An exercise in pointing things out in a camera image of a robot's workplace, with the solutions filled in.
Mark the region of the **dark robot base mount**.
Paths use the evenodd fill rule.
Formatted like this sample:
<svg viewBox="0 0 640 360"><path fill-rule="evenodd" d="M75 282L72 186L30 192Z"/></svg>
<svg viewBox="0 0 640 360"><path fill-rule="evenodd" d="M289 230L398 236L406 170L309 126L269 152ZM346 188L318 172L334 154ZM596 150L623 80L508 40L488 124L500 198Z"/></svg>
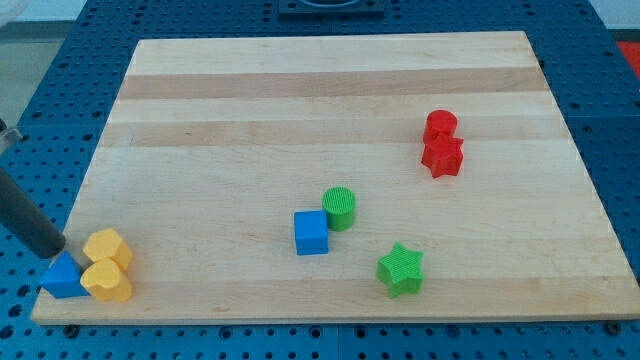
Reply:
<svg viewBox="0 0 640 360"><path fill-rule="evenodd" d="M383 15L384 0L279 0L279 19Z"/></svg>

